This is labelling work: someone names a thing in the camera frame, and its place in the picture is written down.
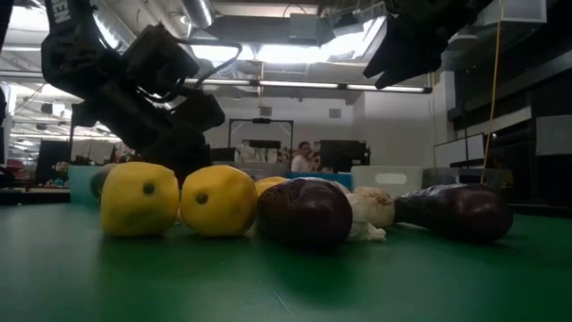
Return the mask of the white plastic bin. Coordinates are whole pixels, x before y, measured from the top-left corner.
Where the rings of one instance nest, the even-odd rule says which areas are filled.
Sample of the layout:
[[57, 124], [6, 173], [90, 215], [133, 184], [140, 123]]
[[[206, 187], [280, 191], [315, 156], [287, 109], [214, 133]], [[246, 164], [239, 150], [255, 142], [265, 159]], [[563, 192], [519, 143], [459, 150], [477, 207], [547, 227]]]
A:
[[356, 165], [350, 170], [352, 188], [372, 187], [386, 191], [391, 197], [422, 189], [422, 167]]

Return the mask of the blue plastic bin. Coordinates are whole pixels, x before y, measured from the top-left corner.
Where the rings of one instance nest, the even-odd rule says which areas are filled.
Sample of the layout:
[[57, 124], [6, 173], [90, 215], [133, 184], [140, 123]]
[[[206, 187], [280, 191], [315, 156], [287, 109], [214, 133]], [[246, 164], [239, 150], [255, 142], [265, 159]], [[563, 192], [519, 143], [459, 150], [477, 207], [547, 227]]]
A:
[[353, 191], [352, 177], [350, 173], [328, 174], [328, 173], [294, 173], [287, 172], [285, 174], [287, 179], [295, 178], [321, 178], [329, 181], [336, 181], [345, 186], [349, 191]]

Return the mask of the silver air duct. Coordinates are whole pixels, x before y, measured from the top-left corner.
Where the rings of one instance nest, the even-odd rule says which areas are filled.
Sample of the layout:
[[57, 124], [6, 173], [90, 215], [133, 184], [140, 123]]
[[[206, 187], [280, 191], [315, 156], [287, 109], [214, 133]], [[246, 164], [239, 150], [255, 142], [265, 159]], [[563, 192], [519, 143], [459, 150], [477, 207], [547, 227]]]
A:
[[181, 9], [193, 28], [204, 29], [215, 21], [215, 8], [211, 0], [180, 0]]

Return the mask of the purple eggplant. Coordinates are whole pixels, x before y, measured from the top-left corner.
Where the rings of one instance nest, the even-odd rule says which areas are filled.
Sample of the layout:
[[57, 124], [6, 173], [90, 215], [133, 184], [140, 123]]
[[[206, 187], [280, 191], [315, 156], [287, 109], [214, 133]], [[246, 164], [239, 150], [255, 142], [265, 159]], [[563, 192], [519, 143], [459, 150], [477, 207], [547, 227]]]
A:
[[333, 250], [349, 237], [348, 198], [335, 183], [296, 178], [266, 189], [257, 201], [257, 232], [299, 250]]
[[398, 196], [396, 223], [421, 226], [446, 238], [496, 242], [514, 222], [507, 201], [481, 184], [436, 185]]

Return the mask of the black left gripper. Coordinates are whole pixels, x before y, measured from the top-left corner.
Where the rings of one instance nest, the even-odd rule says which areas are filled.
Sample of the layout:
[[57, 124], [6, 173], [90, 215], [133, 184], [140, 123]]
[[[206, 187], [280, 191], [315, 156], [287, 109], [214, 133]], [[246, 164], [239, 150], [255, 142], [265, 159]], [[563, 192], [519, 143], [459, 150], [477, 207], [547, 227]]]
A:
[[184, 100], [171, 109], [157, 107], [142, 93], [109, 81], [72, 106], [71, 122], [92, 127], [102, 123], [148, 163], [175, 166], [178, 181], [213, 164], [204, 132], [224, 123], [225, 114], [212, 94], [184, 85], [174, 90]]

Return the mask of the person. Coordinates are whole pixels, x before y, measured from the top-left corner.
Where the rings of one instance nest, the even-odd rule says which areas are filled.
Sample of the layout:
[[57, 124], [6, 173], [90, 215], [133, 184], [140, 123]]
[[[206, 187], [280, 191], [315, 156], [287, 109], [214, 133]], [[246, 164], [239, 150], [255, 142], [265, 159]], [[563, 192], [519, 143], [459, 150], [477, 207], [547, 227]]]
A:
[[311, 148], [308, 141], [300, 142], [291, 160], [290, 170], [294, 173], [315, 173], [319, 165], [319, 153]]

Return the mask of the front white garlic bulb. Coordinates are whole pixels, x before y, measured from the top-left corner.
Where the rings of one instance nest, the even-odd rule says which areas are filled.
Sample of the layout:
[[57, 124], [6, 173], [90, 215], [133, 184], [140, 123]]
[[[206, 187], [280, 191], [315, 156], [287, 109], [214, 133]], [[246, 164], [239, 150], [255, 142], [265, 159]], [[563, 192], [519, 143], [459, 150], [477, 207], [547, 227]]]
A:
[[357, 213], [357, 198], [354, 192], [346, 195], [352, 208], [352, 225], [347, 240], [349, 242], [384, 242], [387, 228], [375, 228]]

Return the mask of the green table mat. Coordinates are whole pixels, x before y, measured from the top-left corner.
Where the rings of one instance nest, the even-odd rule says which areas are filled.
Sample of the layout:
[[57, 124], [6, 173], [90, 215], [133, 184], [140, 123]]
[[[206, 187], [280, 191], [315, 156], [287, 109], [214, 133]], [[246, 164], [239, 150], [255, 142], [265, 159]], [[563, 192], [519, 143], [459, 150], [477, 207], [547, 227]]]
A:
[[394, 227], [314, 256], [254, 239], [105, 237], [94, 208], [0, 208], [0, 322], [572, 322], [572, 220], [493, 245]]

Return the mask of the yellow lemon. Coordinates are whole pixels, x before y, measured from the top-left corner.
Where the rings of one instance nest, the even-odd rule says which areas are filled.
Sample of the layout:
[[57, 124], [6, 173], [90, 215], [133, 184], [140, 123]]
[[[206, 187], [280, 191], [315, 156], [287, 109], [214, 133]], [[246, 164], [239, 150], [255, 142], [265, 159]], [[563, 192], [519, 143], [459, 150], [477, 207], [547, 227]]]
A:
[[118, 237], [162, 234], [177, 221], [179, 200], [171, 169], [144, 162], [116, 165], [100, 195], [101, 228]]
[[266, 177], [264, 179], [258, 180], [255, 182], [257, 196], [260, 196], [267, 189], [287, 181], [288, 181], [287, 178], [281, 176]]
[[255, 182], [235, 167], [201, 168], [182, 185], [181, 219], [201, 236], [241, 236], [254, 223], [256, 213]]

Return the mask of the beige garlic bulb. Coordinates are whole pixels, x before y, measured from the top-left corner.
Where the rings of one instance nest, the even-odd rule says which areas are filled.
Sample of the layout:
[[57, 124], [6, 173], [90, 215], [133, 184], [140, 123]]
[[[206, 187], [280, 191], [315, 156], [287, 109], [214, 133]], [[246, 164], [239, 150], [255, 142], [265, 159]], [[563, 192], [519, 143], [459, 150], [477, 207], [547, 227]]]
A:
[[374, 187], [357, 187], [354, 190], [357, 198], [357, 213], [375, 228], [386, 228], [395, 219], [394, 199], [383, 189]]

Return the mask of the grey ceiling vent box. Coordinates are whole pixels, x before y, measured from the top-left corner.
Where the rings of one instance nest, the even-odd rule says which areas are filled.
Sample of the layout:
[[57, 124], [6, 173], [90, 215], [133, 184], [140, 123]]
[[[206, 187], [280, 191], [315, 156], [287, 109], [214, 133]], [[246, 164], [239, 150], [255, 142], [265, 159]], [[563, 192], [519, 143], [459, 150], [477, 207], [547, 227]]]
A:
[[311, 14], [291, 13], [289, 17], [289, 42], [304, 46], [320, 45], [320, 20]]

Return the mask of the black rig frame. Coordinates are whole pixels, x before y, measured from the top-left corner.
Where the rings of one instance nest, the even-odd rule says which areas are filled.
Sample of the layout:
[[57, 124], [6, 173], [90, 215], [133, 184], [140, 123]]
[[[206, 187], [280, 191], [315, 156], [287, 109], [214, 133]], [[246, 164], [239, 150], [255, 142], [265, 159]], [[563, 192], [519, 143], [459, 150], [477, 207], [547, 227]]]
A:
[[257, 117], [257, 118], [231, 118], [228, 120], [228, 134], [227, 134], [227, 148], [231, 147], [231, 136], [233, 134], [232, 125], [235, 122], [238, 123], [253, 123], [253, 124], [271, 124], [271, 123], [287, 123], [290, 126], [290, 131], [288, 134], [290, 135], [290, 149], [294, 149], [293, 145], [293, 133], [294, 133], [294, 121], [293, 120], [278, 120], [278, 119], [271, 119], [271, 118], [264, 118], [264, 117]]

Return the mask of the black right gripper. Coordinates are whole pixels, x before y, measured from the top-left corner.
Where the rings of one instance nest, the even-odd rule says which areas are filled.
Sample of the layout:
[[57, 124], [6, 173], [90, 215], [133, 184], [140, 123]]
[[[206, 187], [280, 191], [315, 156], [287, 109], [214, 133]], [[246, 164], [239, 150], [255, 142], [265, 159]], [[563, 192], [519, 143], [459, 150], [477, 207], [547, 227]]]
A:
[[[363, 71], [367, 79], [379, 75], [375, 86], [383, 89], [428, 72], [442, 64], [442, 51], [459, 30], [475, 22], [492, 0], [386, 0], [383, 37]], [[400, 34], [414, 44], [401, 47]]]

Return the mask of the black monitor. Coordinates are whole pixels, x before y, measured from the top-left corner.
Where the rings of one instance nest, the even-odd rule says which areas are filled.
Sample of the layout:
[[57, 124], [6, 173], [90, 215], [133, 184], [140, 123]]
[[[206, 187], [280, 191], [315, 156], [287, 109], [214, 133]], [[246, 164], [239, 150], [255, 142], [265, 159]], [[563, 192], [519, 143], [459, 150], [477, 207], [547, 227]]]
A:
[[370, 165], [370, 148], [362, 140], [321, 140], [320, 166], [349, 173], [354, 165]]
[[35, 183], [46, 187], [67, 187], [70, 150], [66, 141], [41, 140]]

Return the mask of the teal green plastic bin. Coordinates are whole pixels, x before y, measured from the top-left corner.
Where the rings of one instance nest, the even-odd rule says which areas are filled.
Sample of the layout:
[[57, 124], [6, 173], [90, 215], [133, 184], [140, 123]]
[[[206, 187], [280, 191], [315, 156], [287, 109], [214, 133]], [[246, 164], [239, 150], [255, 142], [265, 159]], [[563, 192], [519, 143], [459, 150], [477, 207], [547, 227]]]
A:
[[70, 165], [68, 168], [69, 191], [71, 203], [97, 205], [97, 201], [90, 193], [89, 181], [102, 166]]

